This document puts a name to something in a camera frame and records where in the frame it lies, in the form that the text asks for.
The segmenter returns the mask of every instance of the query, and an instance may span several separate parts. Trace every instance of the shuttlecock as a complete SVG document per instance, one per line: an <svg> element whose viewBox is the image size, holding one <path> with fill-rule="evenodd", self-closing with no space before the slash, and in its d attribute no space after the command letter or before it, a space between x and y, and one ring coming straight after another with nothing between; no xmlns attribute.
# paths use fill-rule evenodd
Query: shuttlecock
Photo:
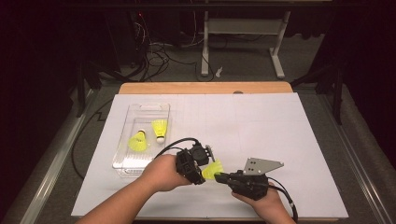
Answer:
<svg viewBox="0 0 396 224"><path fill-rule="evenodd" d="M168 126L168 121L166 119L155 119L151 122L152 129L157 135L157 143L162 144L165 142L166 127Z"/></svg>
<svg viewBox="0 0 396 224"><path fill-rule="evenodd" d="M216 173L224 172L221 162L216 160L210 163L206 168L202 171L202 176L205 179L214 179Z"/></svg>
<svg viewBox="0 0 396 224"><path fill-rule="evenodd" d="M128 141L128 147L133 151L144 151L148 147L146 134L144 130L139 130L137 134L132 136Z"/></svg>

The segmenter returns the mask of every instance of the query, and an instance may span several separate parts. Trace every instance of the white paper sheet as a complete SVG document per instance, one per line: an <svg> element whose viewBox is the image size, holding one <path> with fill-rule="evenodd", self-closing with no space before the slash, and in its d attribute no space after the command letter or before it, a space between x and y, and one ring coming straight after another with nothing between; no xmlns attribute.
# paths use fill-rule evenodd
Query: white paper sheet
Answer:
<svg viewBox="0 0 396 224"><path fill-rule="evenodd" d="M284 167L267 176L286 187L299 217L347 217L347 210L296 93L116 95L72 216L84 216L133 181L119 177L111 164L128 105L136 103L170 104L168 143L194 137L203 145L212 146L225 173L243 169L248 157L283 161ZM190 148L191 144L186 142L179 146ZM283 196L282 201L290 210ZM157 193L138 216L257 217L248 205L231 195L228 186L214 180Z"/></svg>

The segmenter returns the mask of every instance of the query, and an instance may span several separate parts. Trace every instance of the clear plastic container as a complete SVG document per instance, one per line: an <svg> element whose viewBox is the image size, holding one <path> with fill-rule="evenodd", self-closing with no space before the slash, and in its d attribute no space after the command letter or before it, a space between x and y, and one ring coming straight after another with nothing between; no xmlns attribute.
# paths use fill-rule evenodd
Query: clear plastic container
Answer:
<svg viewBox="0 0 396 224"><path fill-rule="evenodd" d="M157 141L152 127L154 120L166 120L164 127L169 133L169 104L130 105L122 129L119 146L113 159L113 168L121 177L138 177L145 167L166 146L166 134L163 141ZM131 148L131 138L143 130L146 136L146 149Z"/></svg>

